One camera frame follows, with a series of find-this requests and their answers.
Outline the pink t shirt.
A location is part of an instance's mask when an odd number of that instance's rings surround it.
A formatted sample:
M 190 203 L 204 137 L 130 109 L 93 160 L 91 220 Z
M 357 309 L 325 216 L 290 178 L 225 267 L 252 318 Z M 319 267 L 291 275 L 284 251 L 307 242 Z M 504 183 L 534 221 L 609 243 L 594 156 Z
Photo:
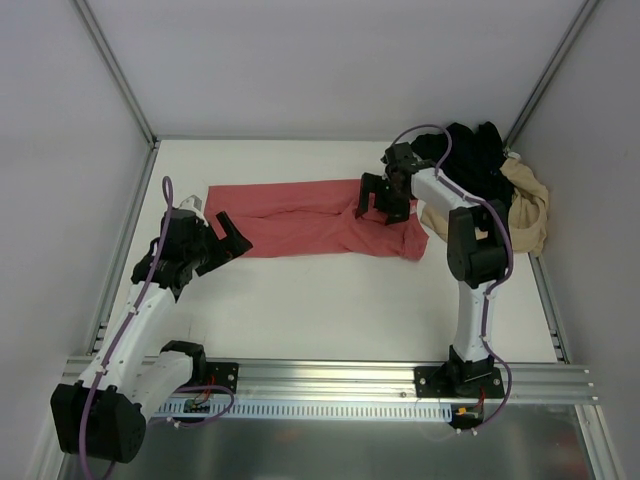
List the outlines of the pink t shirt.
M 373 208 L 356 218 L 359 190 L 357 179 L 214 185 L 205 217 L 221 233 L 216 215 L 226 212 L 252 243 L 249 258 L 357 253 L 421 260 L 428 234 L 419 220 L 387 225 Z

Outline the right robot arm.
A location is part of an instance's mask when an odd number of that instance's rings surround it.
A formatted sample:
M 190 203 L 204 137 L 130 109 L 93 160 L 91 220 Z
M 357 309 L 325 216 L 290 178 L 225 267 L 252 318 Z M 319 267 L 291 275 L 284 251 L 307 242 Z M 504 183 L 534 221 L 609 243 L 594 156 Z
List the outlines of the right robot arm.
M 458 283 L 458 320 L 447 360 L 414 370 L 419 398 L 501 399 L 500 359 L 491 347 L 494 299 L 513 271 L 514 254 L 504 205 L 473 195 L 449 179 L 439 165 L 394 143 L 382 159 L 382 175 L 361 177 L 357 217 L 374 208 L 387 224 L 405 222 L 420 200 L 448 218 L 446 259 Z

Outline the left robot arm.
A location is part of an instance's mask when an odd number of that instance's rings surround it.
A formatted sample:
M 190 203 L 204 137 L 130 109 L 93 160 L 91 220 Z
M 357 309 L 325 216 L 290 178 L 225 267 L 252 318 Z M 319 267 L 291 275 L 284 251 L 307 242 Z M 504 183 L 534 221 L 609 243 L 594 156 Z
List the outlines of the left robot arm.
M 251 242 L 226 212 L 215 216 L 218 236 L 193 207 L 169 209 L 160 234 L 134 266 L 128 297 L 113 330 L 73 384 L 60 384 L 50 405 L 61 450 L 129 463 L 147 425 L 175 391 L 202 388 L 208 374 L 202 345 L 171 340 L 142 366 L 154 331 L 174 310 L 186 286 L 247 253 Z

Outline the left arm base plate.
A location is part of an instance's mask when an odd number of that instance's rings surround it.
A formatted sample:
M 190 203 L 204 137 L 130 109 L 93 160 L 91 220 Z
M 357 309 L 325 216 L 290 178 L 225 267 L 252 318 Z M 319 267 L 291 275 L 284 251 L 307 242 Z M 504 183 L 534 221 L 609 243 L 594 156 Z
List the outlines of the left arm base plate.
M 204 376 L 206 385 L 223 386 L 236 393 L 239 364 L 234 362 L 208 361 Z

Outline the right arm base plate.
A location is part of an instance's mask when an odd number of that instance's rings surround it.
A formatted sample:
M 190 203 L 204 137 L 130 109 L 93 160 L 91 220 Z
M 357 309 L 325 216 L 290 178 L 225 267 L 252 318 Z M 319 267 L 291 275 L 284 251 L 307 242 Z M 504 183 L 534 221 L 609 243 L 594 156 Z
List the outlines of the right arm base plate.
M 414 368 L 413 374 L 418 398 L 479 399 L 484 394 L 487 399 L 503 399 L 505 396 L 498 368 L 493 368 L 490 375 L 466 382 L 453 380 L 447 373 L 445 364 L 418 366 Z

